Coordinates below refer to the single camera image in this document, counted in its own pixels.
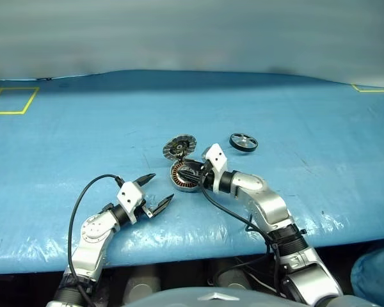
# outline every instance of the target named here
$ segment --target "gray cylinder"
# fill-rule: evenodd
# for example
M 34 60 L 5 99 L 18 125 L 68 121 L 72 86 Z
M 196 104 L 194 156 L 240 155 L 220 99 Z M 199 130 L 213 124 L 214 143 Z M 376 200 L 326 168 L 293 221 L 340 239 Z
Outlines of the gray cylinder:
M 155 265 L 136 267 L 128 279 L 122 303 L 124 305 L 143 299 L 161 290 L 161 280 Z
M 216 270 L 226 269 L 234 265 L 230 260 L 214 260 L 213 266 Z M 223 274 L 220 274 L 218 277 L 219 287 L 223 288 L 233 288 L 233 289 L 246 289 L 251 290 L 250 283 L 246 278 L 245 273 L 240 269 L 232 269 Z
M 344 295 L 336 297 L 327 304 L 327 307 L 380 307 L 357 296 Z

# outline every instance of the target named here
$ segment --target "blue fabric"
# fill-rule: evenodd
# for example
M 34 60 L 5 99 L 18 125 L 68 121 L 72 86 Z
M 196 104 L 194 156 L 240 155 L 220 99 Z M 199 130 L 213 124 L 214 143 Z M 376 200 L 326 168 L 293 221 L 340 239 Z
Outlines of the blue fabric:
M 115 235 L 109 265 L 263 252 L 256 233 L 202 194 L 173 188 L 162 147 L 182 133 L 196 137 L 192 157 L 219 143 L 229 170 L 264 177 L 314 246 L 384 238 L 384 93 L 306 77 L 215 72 L 0 81 L 9 86 L 40 90 L 24 114 L 0 115 L 0 273 L 63 270 L 74 202 L 103 173 L 128 180 L 157 173 L 145 186 L 151 206 L 175 193 L 155 220 Z M 17 109 L 28 98 L 4 90 L 0 109 Z M 232 148 L 233 132 L 257 138 L 258 149 Z M 74 245 L 82 222 L 115 202 L 117 192 L 108 179 L 88 191 Z M 217 199 L 248 217 L 228 196 Z
M 361 256 L 351 271 L 355 295 L 384 307 L 384 248 Z

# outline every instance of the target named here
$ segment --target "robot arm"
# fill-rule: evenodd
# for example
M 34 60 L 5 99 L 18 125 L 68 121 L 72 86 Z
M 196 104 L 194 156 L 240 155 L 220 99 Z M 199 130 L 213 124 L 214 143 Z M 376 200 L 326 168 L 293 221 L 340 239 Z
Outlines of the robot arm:
M 119 204 L 115 206 L 112 203 L 108 204 L 100 213 L 89 217 L 81 226 L 80 241 L 72 255 L 72 263 L 78 283 L 89 296 L 92 295 L 100 278 L 106 261 L 106 250 L 114 234 L 128 222 L 136 223 L 142 214 L 146 214 L 149 218 L 157 216 L 171 201 L 173 195 L 161 201 L 155 210 L 146 207 L 145 193 L 141 186 L 154 176 L 155 174 L 149 174 L 133 182 L 121 183 L 117 194 Z M 66 306 L 86 306 L 86 301 L 77 289 L 77 282 L 69 266 L 63 274 L 54 300 L 47 304 L 47 307 Z
M 257 226 L 268 235 L 279 263 L 279 286 L 288 298 L 319 306 L 327 299 L 342 296 L 336 280 L 315 249 L 303 238 L 305 232 L 294 223 L 284 200 L 268 187 L 264 179 L 238 171 L 228 172 L 227 158 L 218 144 L 204 153 L 204 159 L 210 171 L 204 186 L 216 194 L 228 193 L 240 201 L 252 214 Z M 200 171 L 204 166 L 196 161 L 186 162 Z M 186 172 L 180 175 L 194 180 Z

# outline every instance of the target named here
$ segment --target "small wheel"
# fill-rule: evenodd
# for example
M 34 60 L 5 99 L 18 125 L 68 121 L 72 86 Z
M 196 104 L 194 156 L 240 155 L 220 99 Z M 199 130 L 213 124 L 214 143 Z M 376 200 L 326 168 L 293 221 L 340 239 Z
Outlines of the small wheel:
M 254 152 L 258 145 L 255 138 L 244 133 L 233 133 L 229 138 L 229 143 L 241 152 Z

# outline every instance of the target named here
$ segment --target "black cable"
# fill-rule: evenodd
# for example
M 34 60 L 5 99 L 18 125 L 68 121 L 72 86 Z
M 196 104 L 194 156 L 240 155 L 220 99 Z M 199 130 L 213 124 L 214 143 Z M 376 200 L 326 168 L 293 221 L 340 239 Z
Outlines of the black cable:
M 239 257 L 235 257 L 235 259 L 236 259 L 236 261 L 237 261 L 238 263 L 240 263 L 240 264 L 243 264 L 243 263 L 244 263 L 244 261 L 241 260 Z M 258 274 L 258 275 L 263 276 L 263 277 L 273 278 L 272 275 L 270 275 L 270 274 L 268 274 L 268 273 L 266 273 L 266 272 L 259 271 L 259 270 L 255 269 L 254 267 L 251 267 L 250 265 L 247 265 L 246 268 L 249 269 L 249 270 L 251 270 L 252 272 Z
M 275 273 L 273 275 L 273 283 L 275 284 L 276 295 L 280 295 L 280 283 L 279 283 L 279 266 L 280 266 L 280 252 L 277 244 L 273 244 L 273 251 L 275 252 Z
M 248 221 L 247 219 L 241 217 L 240 215 L 236 214 L 235 212 L 233 211 L 230 211 L 228 208 L 225 208 L 224 206 L 222 206 L 220 203 L 218 203 L 217 201 L 215 201 L 214 199 L 212 199 L 209 194 L 207 193 L 207 191 L 205 190 L 205 187 L 204 187 L 204 181 L 205 181 L 205 176 L 208 172 L 208 167 L 210 166 L 210 162 L 207 161 L 203 168 L 202 168 L 202 171 L 200 173 L 200 180 L 199 180 L 199 186 L 200 186 L 200 189 L 202 190 L 202 193 L 204 194 L 204 196 L 206 197 L 206 199 L 212 203 L 215 207 L 217 207 L 218 209 L 224 211 L 225 213 L 229 214 L 230 216 L 240 220 L 241 222 L 243 222 L 244 224 L 246 224 L 246 231 L 248 232 L 258 232 L 262 237 L 263 239 L 265 240 L 266 242 L 266 247 L 267 247 L 267 252 L 266 254 L 260 258 L 260 259 L 257 259 L 258 261 L 261 261 L 262 259 L 264 258 L 267 258 L 267 255 L 270 251 L 270 245 L 272 244 L 272 238 L 265 232 L 263 232 L 259 227 L 257 227 L 256 225 L 254 225 L 251 221 Z M 280 266 L 280 253 L 279 253 L 279 250 L 278 250 L 278 247 L 275 246 L 273 248 L 273 251 L 275 252 L 275 271 L 274 271 L 274 275 L 273 275 L 273 282 L 275 284 L 275 288 L 276 288 L 276 294 L 278 296 L 280 296 L 280 286 L 279 286 L 279 266 Z M 252 262 L 246 262 L 246 263 L 243 263 L 243 264 L 237 264 L 237 265 L 233 265 L 232 267 L 229 267 L 229 268 L 226 268 L 226 269 L 223 269 L 219 272 L 217 272 L 215 275 L 214 275 L 214 278 L 213 278 L 213 283 L 214 285 L 217 284 L 217 279 L 218 277 L 223 274 L 224 272 L 227 272 L 231 269 L 236 269 L 238 267 L 244 267 L 245 265 L 250 265 L 252 264 Z
M 218 203 L 216 200 L 214 200 L 213 198 L 211 198 L 209 196 L 209 194 L 207 194 L 207 191 L 205 190 L 205 187 L 204 187 L 204 180 L 205 180 L 205 168 L 202 170 L 201 174 L 200 174 L 200 180 L 199 180 L 199 186 L 200 186 L 200 189 L 202 190 L 202 193 L 204 194 L 204 196 L 206 197 L 206 199 L 212 203 L 215 207 L 217 207 L 218 209 L 224 211 L 225 213 L 229 214 L 230 216 L 234 217 L 235 219 L 238 219 L 240 220 L 241 222 L 243 222 L 244 224 L 246 224 L 247 226 L 250 226 L 252 229 L 250 231 L 255 231 L 255 232 L 258 232 L 260 233 L 260 235 L 263 237 L 263 239 L 266 241 L 266 243 L 269 243 L 270 240 L 271 240 L 271 237 L 263 232 L 259 227 L 257 227 L 256 225 L 254 225 L 253 223 L 249 222 L 247 219 L 241 217 L 240 215 L 236 214 L 235 212 L 233 211 L 230 211 L 228 208 L 222 206 L 220 203 Z
M 67 258 L 68 258 L 68 265 L 70 266 L 70 271 L 71 271 L 71 275 L 72 277 L 74 278 L 74 281 L 77 283 L 77 289 L 79 291 L 79 293 L 82 295 L 82 297 L 84 298 L 84 300 L 87 302 L 87 304 L 90 306 L 90 307 L 95 307 L 94 303 L 91 302 L 91 299 L 90 297 L 88 296 L 88 294 L 84 291 L 84 289 L 82 288 L 82 286 L 79 284 L 79 280 L 78 280 L 78 276 L 77 276 L 77 273 L 76 273 L 76 270 L 74 269 L 74 265 L 72 263 L 72 252 L 71 252 L 71 249 L 72 249 L 72 226 L 74 224 L 74 218 L 76 217 L 76 212 L 77 212 L 77 209 L 78 209 L 78 206 L 79 206 L 79 203 L 81 202 L 81 200 L 83 199 L 83 196 L 85 194 L 85 192 L 91 187 L 91 185 L 93 185 L 96 181 L 102 179 L 102 178 L 106 178 L 106 177 L 111 177 L 111 178 L 114 178 L 116 181 L 117 181 L 117 177 L 118 176 L 115 176 L 115 175 L 111 175 L 111 174 L 105 174 L 105 175 L 101 175 L 101 176 L 98 176 L 97 178 L 94 178 L 93 180 L 90 181 L 89 184 L 86 185 L 86 187 L 83 189 L 83 191 L 81 192 L 81 194 L 78 196 L 78 199 L 76 201 L 76 204 L 74 205 L 74 208 L 72 209 L 72 213 L 71 213 L 71 218 L 70 218 L 70 224 L 68 226 L 68 241 L 67 241 Z
M 233 269 L 238 269 L 240 267 L 246 267 L 247 265 L 256 264 L 257 262 L 261 262 L 261 261 L 265 260 L 268 257 L 269 252 L 270 252 L 270 245 L 267 245 L 267 247 L 266 247 L 266 254 L 264 254 L 260 258 L 257 258 L 257 259 L 251 260 L 251 261 L 247 261 L 247 262 L 243 262 L 241 264 L 235 264 L 235 265 L 232 265 L 230 267 L 226 267 L 224 269 L 219 270 L 213 276 L 213 285 L 215 287 L 219 286 L 218 279 L 219 279 L 219 276 L 221 276 L 223 273 L 225 273 L 227 271 L 230 271 L 230 270 L 233 270 Z

